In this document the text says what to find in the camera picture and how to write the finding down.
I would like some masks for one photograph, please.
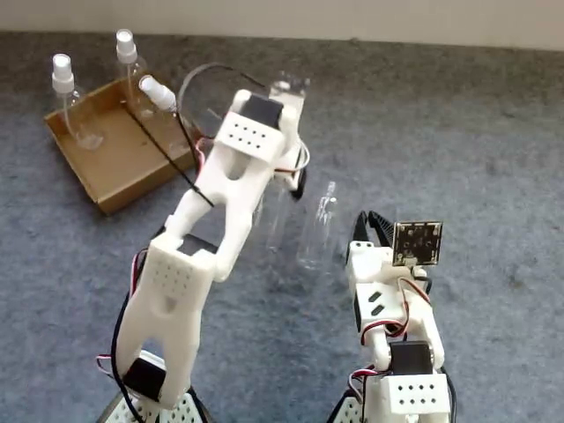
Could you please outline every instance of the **empty bottle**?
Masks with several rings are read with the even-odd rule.
[[[84,91],[74,84],[70,57],[53,56],[51,79],[57,108],[62,110],[67,130],[80,147],[95,150],[104,140],[104,133],[92,104],[85,100]]]
[[[160,134],[158,139],[167,138],[168,152],[177,157],[188,149],[188,140],[180,131],[180,117],[176,110],[176,96],[166,85],[162,85],[151,75],[139,80],[140,90],[156,106],[153,128]]]
[[[313,197],[306,210],[297,259],[310,270],[328,270],[339,233],[337,184],[329,181],[320,197]]]
[[[137,53],[133,33],[129,29],[120,29],[115,33],[117,54],[117,77],[121,81],[123,96],[128,107],[142,119],[154,115],[154,107],[139,90],[139,80],[147,73],[147,63]]]

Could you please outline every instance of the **white spray nozzle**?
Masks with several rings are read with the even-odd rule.
[[[120,29],[115,33],[115,39],[117,60],[124,64],[134,63],[137,60],[137,47],[133,41],[133,33],[129,29]]]
[[[53,89],[61,94],[74,90],[74,75],[72,75],[71,58],[58,54],[53,56],[53,73],[51,74]]]
[[[151,75],[139,80],[139,89],[161,110],[176,111],[176,96],[166,85],[160,84]]]

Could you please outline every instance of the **mounting holes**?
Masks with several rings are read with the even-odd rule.
[[[370,295],[370,298],[368,298],[368,301],[374,302],[374,301],[378,300],[381,296],[382,296],[382,293],[380,291],[376,291],[375,293]]]
[[[378,304],[378,306],[372,310],[372,313],[370,313],[371,315],[379,315],[382,310],[384,310],[384,306],[382,304]]]

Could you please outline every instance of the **white robotic arm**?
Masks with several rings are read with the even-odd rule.
[[[160,100],[170,98],[165,94]],[[210,286],[231,273],[275,169],[293,163],[293,172],[283,179],[289,190],[299,188],[305,170],[305,165],[295,166],[303,164],[305,153],[297,133],[303,100],[288,90],[273,90],[268,99],[239,91],[195,182],[199,192],[184,194],[164,232],[151,241],[137,290],[123,313],[115,364],[128,390],[153,409],[173,409],[190,387]],[[211,209],[210,203],[226,205],[218,251],[182,253],[183,237]],[[142,354],[148,339],[160,342],[164,360]]]
[[[356,229],[366,223],[363,212]],[[376,247],[366,230],[364,234],[355,230],[349,245],[346,273],[360,343],[369,349],[371,364],[351,375],[351,395],[345,394],[330,422],[356,412],[363,423],[449,423],[444,349],[430,300],[420,285],[428,280],[427,273],[418,265],[437,262],[442,225],[396,224],[394,230],[389,222],[384,224],[388,240],[386,231],[377,229],[384,246]],[[361,394],[353,386],[357,378],[363,381]]]

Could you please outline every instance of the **cardboard tray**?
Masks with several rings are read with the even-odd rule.
[[[116,212],[177,175],[128,113],[119,84],[112,82],[86,96],[85,101],[92,102],[105,133],[104,142],[94,151],[77,145],[67,131],[61,111],[45,116],[56,144],[88,196],[106,214]],[[166,152],[170,139],[185,140],[179,125],[163,124],[164,120],[159,119],[148,121],[143,121],[146,129]],[[194,165],[188,143],[168,155],[182,170]]]

